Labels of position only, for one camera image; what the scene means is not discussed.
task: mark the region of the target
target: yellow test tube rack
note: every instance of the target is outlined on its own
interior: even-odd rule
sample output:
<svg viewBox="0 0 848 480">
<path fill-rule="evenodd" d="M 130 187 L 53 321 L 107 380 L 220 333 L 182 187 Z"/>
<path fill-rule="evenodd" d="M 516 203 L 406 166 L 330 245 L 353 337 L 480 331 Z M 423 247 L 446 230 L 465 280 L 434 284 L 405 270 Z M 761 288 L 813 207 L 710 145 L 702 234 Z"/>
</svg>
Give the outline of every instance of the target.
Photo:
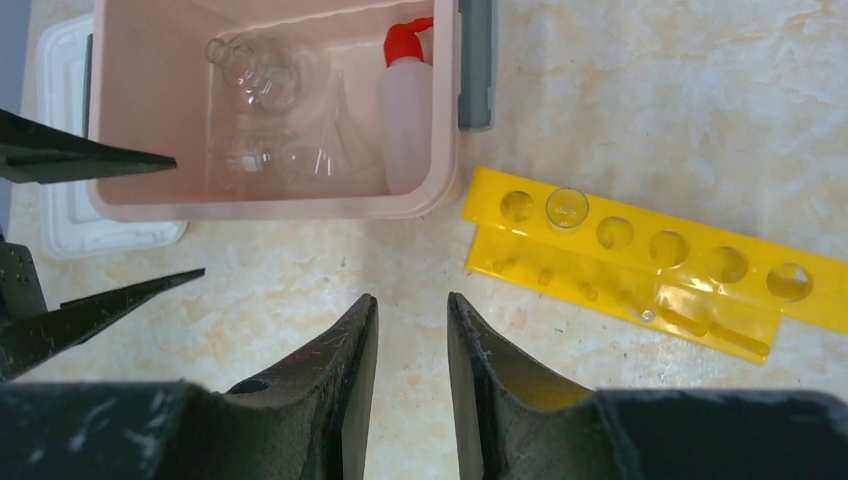
<svg viewBox="0 0 848 480">
<path fill-rule="evenodd" d="M 477 168 L 466 268 L 762 364 L 783 315 L 848 333 L 848 263 Z"/>
</svg>

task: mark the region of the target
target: countertop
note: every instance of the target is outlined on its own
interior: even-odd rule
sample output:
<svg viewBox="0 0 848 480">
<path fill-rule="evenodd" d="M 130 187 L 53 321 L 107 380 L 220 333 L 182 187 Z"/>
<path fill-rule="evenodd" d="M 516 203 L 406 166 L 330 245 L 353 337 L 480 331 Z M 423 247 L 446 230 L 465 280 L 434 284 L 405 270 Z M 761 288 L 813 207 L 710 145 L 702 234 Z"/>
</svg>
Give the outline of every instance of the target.
<svg viewBox="0 0 848 480">
<path fill-rule="evenodd" d="M 33 0 L 24 114 L 44 29 L 91 0 Z M 848 259 L 848 2 L 500 3 L 496 126 L 462 138 L 476 165 Z M 462 201 L 404 221 L 193 222 L 158 250 L 57 261 L 39 186 L 14 191 L 11 240 L 48 302 L 206 267 L 27 381 L 186 378 L 225 390 L 379 300 L 369 478 L 458 474 L 446 300 L 592 388 L 803 388 L 848 400 L 848 336 L 784 319 L 765 366 L 564 304 L 463 262 Z"/>
</svg>

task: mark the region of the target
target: white plastic lid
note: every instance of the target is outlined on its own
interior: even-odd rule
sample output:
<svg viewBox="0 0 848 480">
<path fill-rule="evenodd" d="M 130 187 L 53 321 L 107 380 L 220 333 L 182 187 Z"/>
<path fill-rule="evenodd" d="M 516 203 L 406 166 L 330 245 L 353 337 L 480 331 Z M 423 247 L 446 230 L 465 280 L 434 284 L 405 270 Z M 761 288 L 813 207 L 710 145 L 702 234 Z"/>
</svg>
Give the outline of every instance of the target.
<svg viewBox="0 0 848 480">
<path fill-rule="evenodd" d="M 85 55 L 94 15 L 48 28 L 36 51 L 37 121 L 83 134 Z M 100 216 L 86 182 L 45 185 L 41 190 L 42 241 L 58 259 L 162 247 L 175 243 L 185 222 L 119 223 Z"/>
</svg>

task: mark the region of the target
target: gray handle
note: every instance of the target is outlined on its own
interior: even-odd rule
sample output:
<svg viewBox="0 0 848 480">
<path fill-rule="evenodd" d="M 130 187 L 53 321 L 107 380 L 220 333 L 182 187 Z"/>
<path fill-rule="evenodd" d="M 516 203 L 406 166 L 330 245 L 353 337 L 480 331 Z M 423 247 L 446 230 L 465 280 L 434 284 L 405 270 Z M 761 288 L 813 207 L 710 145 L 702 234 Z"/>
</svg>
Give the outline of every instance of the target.
<svg viewBox="0 0 848 480">
<path fill-rule="evenodd" d="M 495 117 L 498 0 L 459 0 L 462 14 L 462 71 L 459 129 L 482 132 Z"/>
</svg>

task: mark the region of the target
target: pink plastic bin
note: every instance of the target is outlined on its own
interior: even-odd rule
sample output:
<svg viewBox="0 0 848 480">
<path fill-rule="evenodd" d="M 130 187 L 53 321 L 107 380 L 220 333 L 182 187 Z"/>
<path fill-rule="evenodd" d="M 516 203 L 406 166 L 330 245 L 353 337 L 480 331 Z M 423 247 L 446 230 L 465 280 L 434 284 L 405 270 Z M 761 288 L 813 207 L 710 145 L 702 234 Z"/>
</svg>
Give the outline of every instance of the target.
<svg viewBox="0 0 848 480">
<path fill-rule="evenodd" d="M 249 201 L 209 188 L 206 144 L 213 37 L 285 24 L 329 52 L 344 74 L 351 115 L 379 151 L 377 83 L 383 40 L 395 23 L 433 15 L 430 172 L 406 195 Z M 458 94 L 456 0 L 97 0 L 91 136 L 109 145 L 173 156 L 179 168 L 90 182 L 102 215 L 120 221 L 404 218 L 456 200 Z"/>
</svg>

